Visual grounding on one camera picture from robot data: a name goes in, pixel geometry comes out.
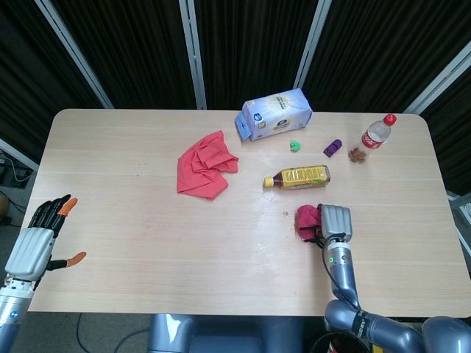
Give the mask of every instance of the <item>table surface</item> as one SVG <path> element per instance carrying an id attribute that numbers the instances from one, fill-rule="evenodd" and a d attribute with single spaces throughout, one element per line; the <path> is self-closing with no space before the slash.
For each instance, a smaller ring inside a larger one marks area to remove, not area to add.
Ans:
<path id="1" fill-rule="evenodd" d="M 362 307 L 388 316 L 471 313 L 471 281 L 427 124 L 399 114 L 364 164 L 348 146 L 382 114 L 314 113 L 305 129 L 241 142 L 234 111 L 64 110 L 52 125 L 25 225 L 37 206 L 78 197 L 30 310 L 101 313 L 323 315 L 333 298 L 321 252 L 303 243 L 303 204 L 352 213 Z M 239 172 L 213 201 L 177 194 L 177 158 L 221 129 Z M 340 138 L 332 158 L 323 149 Z M 291 140 L 302 144 L 289 150 Z M 325 188 L 262 188 L 280 169 L 326 164 Z"/>

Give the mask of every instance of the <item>cable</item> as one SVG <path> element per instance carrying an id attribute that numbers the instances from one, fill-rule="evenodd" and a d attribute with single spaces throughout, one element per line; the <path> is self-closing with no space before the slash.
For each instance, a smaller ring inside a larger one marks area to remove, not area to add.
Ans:
<path id="1" fill-rule="evenodd" d="M 24 182 L 24 181 L 28 180 L 28 179 L 32 176 L 32 173 L 31 173 L 31 174 L 30 174 L 29 176 L 27 176 L 26 178 L 19 180 L 18 177 L 16 176 L 15 163 L 14 163 L 10 158 L 8 158 L 6 155 L 5 155 L 4 159 L 5 159 L 5 160 L 9 160 L 10 163 L 12 163 L 13 177 L 15 178 L 15 180 L 16 180 L 17 182 Z"/>
<path id="2" fill-rule="evenodd" d="M 85 346 L 82 344 L 82 341 L 80 340 L 80 335 L 79 335 L 79 330 L 80 330 L 80 321 L 82 320 L 82 313 L 80 313 L 79 318 L 77 319 L 77 325 L 75 329 L 75 337 L 77 338 L 77 343 L 79 344 L 80 348 L 83 349 L 84 352 L 86 353 L 91 353 L 88 349 L 85 348 Z"/>
<path id="3" fill-rule="evenodd" d="M 8 201 L 12 204 L 12 206 L 14 206 L 14 208 L 16 208 L 19 212 L 21 213 L 25 213 L 26 212 L 26 207 L 25 206 L 21 206 L 20 204 L 17 204 L 16 202 L 14 202 L 6 193 L 4 193 L 3 191 L 0 190 L 0 193 L 5 196 Z"/>
<path id="4" fill-rule="evenodd" d="M 325 262 L 325 250 L 326 248 L 329 246 L 330 244 L 330 241 L 334 238 L 338 238 L 340 240 L 343 240 L 345 237 L 345 233 L 341 233 L 341 234 L 332 234 L 330 236 L 327 237 L 327 239 L 325 240 L 324 242 L 324 246 L 322 247 L 322 263 L 324 264 L 324 268 L 325 268 L 325 271 L 327 272 L 327 274 L 329 275 L 330 277 L 330 280 L 332 281 L 332 283 L 337 287 L 337 289 L 339 290 L 340 294 L 345 298 L 345 300 L 347 300 L 347 302 L 352 306 L 353 309 L 356 309 L 356 310 L 361 310 L 361 307 L 360 307 L 360 304 L 358 305 L 354 305 L 352 303 L 352 301 L 350 299 L 348 299 L 347 295 L 344 293 L 344 291 L 341 289 L 339 283 L 333 278 L 328 266 L 327 266 L 327 263 Z"/>
<path id="5" fill-rule="evenodd" d="M 115 352 L 114 353 L 118 353 L 118 350 L 119 350 L 119 347 L 121 347 L 124 342 L 126 342 L 127 339 L 133 337 L 133 336 L 136 336 L 136 335 L 139 335 L 140 333 L 145 333 L 149 331 L 149 329 L 141 329 L 139 331 L 136 331 L 136 332 L 133 332 L 133 333 L 130 333 L 129 335 L 127 335 L 126 337 L 124 337 L 122 340 L 119 341 L 118 345 L 116 346 L 115 348 Z"/>

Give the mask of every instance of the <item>plastic bottle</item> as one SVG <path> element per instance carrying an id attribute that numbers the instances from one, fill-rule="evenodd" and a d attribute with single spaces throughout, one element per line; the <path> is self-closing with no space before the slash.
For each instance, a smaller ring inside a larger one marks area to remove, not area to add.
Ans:
<path id="1" fill-rule="evenodd" d="M 397 118 L 394 114 L 388 114 L 383 120 L 371 124 L 361 136 L 361 142 L 348 152 L 352 162 L 362 163 L 374 149 L 379 149 L 391 134 L 391 126 Z"/>
<path id="2" fill-rule="evenodd" d="M 277 175 L 263 179 L 265 188 L 278 186 L 282 189 L 305 189 L 326 186 L 330 181 L 326 165 L 283 169 Z"/>

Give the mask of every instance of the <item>small red cloth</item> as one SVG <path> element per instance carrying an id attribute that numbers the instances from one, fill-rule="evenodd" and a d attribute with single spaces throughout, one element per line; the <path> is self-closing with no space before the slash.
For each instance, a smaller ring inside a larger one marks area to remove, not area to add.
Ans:
<path id="1" fill-rule="evenodd" d="M 321 211 L 310 204 L 305 204 L 297 209 L 296 226 L 297 234 L 304 240 L 315 238 L 314 226 L 321 225 Z"/>
<path id="2" fill-rule="evenodd" d="M 221 171 L 237 172 L 238 158 L 229 153 L 221 130 L 195 143 L 178 159 L 177 192 L 214 199 L 227 181 Z"/>

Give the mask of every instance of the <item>purple toy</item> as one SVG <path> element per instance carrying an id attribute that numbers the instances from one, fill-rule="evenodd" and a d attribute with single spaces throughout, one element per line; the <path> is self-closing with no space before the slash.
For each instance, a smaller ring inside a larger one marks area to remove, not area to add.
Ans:
<path id="1" fill-rule="evenodd" d="M 332 154 L 336 153 L 341 147 L 341 141 L 339 139 L 333 141 L 327 148 L 324 150 L 324 154 L 331 158 Z"/>

